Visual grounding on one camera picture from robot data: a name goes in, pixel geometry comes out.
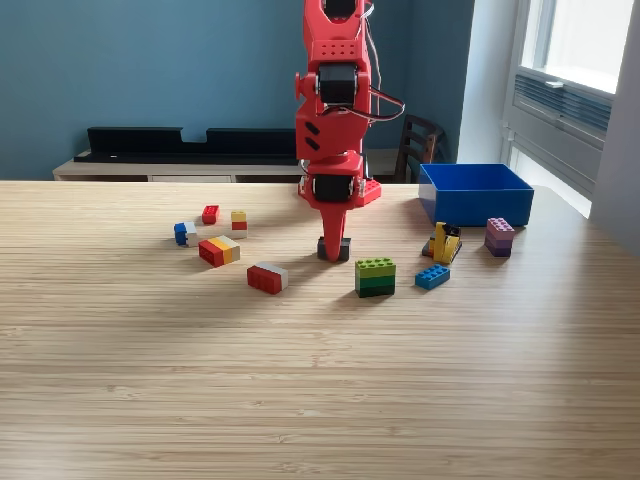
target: blue box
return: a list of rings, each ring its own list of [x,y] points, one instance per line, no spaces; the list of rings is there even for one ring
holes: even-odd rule
[[[420,201],[431,221],[486,227],[504,218],[513,227],[529,223],[534,190],[502,164],[422,165]]]

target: green lego brick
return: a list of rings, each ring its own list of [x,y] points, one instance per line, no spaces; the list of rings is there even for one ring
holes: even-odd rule
[[[356,262],[356,275],[360,278],[392,277],[396,264],[390,258],[369,258]]]
[[[389,285],[396,284],[396,277],[373,277],[373,278],[360,278],[356,274],[356,290],[361,290],[363,288],[373,288],[373,287],[387,287]]]
[[[384,287],[363,288],[357,292],[360,298],[381,297],[383,295],[394,295],[396,293],[396,286],[387,285]]]

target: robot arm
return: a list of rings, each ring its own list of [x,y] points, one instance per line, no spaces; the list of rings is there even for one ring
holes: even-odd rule
[[[369,0],[305,0],[308,73],[296,76],[296,95],[305,97],[296,117],[296,141],[298,159],[308,160],[309,166],[300,195],[322,214],[330,261],[340,253],[346,212],[367,191],[362,155],[367,129],[404,112],[401,101],[371,85],[366,38],[372,11]],[[372,95],[395,103],[400,111],[373,115]]]

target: purple lego brick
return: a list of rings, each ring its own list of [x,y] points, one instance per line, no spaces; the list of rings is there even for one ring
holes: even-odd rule
[[[490,218],[487,221],[487,233],[491,232],[496,240],[513,240],[516,231],[504,218]]]
[[[508,248],[510,250],[513,247],[513,240],[498,240],[489,230],[487,230],[484,239],[485,242],[489,242],[493,248]]]
[[[484,246],[489,249],[491,255],[493,255],[494,257],[505,258],[511,256],[510,248],[495,248],[488,240],[485,240]]]

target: chair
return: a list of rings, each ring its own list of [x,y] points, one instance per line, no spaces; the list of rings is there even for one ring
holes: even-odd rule
[[[425,133],[418,133],[416,126],[421,127]],[[438,125],[424,118],[407,115],[398,147],[394,182],[406,183],[407,166],[411,169],[411,183],[417,183],[420,177],[420,165],[434,163],[434,160],[445,161],[446,157],[443,152],[445,141],[444,130]]]

